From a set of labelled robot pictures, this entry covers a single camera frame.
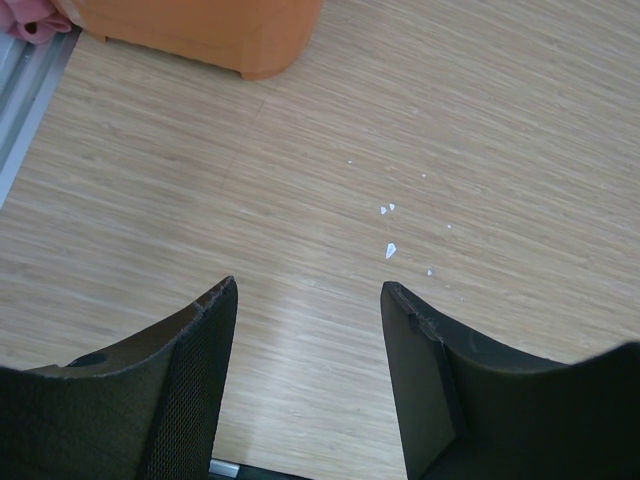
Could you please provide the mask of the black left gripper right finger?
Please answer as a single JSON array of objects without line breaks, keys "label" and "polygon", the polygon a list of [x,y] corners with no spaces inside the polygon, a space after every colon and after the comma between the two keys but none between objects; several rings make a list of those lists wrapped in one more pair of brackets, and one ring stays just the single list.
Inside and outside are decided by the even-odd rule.
[{"label": "black left gripper right finger", "polygon": [[635,479],[639,345],[574,364],[439,312],[397,282],[380,308],[411,479]]}]

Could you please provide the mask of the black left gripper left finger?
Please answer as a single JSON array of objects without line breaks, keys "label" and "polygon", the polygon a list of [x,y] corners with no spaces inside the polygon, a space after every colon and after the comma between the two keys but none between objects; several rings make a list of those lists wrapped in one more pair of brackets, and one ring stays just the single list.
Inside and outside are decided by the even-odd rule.
[{"label": "black left gripper left finger", "polygon": [[204,479],[238,305],[226,278],[65,366],[1,371],[5,479]]}]

